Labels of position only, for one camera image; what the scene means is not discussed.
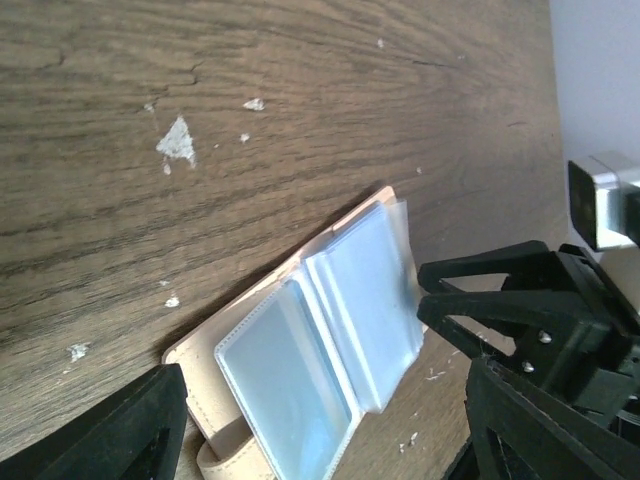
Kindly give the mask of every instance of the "screw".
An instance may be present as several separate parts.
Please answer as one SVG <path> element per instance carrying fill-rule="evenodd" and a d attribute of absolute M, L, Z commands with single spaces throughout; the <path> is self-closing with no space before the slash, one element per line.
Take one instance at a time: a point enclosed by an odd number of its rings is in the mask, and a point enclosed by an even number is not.
<path fill-rule="evenodd" d="M 549 335 L 544 330 L 540 330 L 540 333 L 538 333 L 538 340 L 540 340 L 540 343 L 544 343 L 545 345 L 547 345 L 548 343 L 551 343 L 552 339 L 551 335 Z"/>

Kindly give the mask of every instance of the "white wall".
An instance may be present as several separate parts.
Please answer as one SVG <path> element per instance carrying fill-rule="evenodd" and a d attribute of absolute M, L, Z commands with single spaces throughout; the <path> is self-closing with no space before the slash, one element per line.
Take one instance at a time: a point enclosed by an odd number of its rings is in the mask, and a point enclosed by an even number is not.
<path fill-rule="evenodd" d="M 640 1 L 551 0 L 551 25 L 563 160 L 616 150 L 640 162 Z M 640 250 L 600 262 L 640 312 Z"/>

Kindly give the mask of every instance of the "wallet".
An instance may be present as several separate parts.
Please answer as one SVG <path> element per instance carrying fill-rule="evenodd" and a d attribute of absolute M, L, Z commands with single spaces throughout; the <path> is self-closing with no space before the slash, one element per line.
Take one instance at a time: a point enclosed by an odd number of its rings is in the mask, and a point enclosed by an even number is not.
<path fill-rule="evenodd" d="M 406 203 L 380 189 L 171 347 L 206 480 L 328 480 L 426 327 Z"/>

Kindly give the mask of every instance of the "white paint fleck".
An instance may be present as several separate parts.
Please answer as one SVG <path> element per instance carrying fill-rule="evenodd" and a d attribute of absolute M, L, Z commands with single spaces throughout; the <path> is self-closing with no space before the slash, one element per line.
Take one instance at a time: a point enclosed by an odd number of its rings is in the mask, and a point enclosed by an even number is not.
<path fill-rule="evenodd" d="M 91 345 L 91 342 L 76 343 L 67 347 L 67 352 L 71 354 L 71 363 L 77 362 L 84 357 L 89 351 L 89 345 Z"/>
<path fill-rule="evenodd" d="M 164 306 L 167 308 L 176 308 L 179 305 L 180 305 L 180 299 L 175 293 L 171 295 L 166 302 L 164 302 Z"/>
<path fill-rule="evenodd" d="M 254 112 L 261 112 L 262 110 L 264 110 L 264 100 L 262 100 L 261 98 L 253 98 L 248 102 L 245 102 L 244 105 L 242 106 L 247 110 L 253 110 Z"/>
<path fill-rule="evenodd" d="M 431 375 L 430 377 L 427 377 L 425 380 L 427 380 L 428 382 L 432 382 L 433 380 L 439 379 L 445 373 L 447 373 L 447 372 L 438 372 L 435 375 Z"/>
<path fill-rule="evenodd" d="M 182 118 L 182 115 L 176 118 L 176 121 L 173 122 L 167 134 L 158 142 L 156 151 L 162 153 L 165 158 L 184 158 L 189 162 L 191 168 L 196 166 L 196 152 L 193 149 L 193 139 L 191 135 L 189 135 L 189 127 L 187 126 L 187 122 L 184 121 L 184 118 Z M 164 167 L 164 172 L 168 175 L 166 166 Z"/>

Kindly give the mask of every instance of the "wooden table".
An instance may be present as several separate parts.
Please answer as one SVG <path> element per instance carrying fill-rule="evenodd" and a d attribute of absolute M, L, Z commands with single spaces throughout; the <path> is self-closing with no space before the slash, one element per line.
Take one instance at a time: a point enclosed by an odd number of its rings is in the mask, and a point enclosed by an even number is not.
<path fill-rule="evenodd" d="M 0 31 L 0 458 L 157 364 L 376 182 L 408 199 L 418 262 L 564 238 L 544 2 L 6 0 Z M 178 116 L 194 168 L 156 151 Z M 452 353 L 428 336 L 337 479 L 442 473 L 466 436 Z M 190 424 L 177 478 L 198 478 L 201 443 Z"/>

